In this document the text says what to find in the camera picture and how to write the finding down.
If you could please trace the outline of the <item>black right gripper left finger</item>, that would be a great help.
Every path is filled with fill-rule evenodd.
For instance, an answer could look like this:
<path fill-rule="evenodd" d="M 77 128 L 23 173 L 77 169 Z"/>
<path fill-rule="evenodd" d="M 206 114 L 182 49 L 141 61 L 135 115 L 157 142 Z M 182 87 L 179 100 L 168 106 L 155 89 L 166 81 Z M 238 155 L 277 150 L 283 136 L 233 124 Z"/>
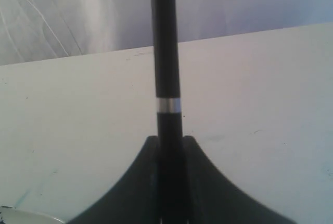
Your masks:
<path fill-rule="evenodd" d="M 121 179 L 69 223 L 159 223 L 159 141 L 149 136 Z"/>

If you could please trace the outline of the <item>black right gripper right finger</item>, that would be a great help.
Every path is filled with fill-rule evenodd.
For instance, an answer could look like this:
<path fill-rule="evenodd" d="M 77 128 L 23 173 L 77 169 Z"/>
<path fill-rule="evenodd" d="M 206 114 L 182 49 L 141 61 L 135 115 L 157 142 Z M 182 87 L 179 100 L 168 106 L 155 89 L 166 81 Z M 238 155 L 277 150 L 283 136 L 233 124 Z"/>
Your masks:
<path fill-rule="evenodd" d="M 189 223 L 295 223 L 230 182 L 195 138 L 185 136 L 183 144 L 189 183 Z"/>

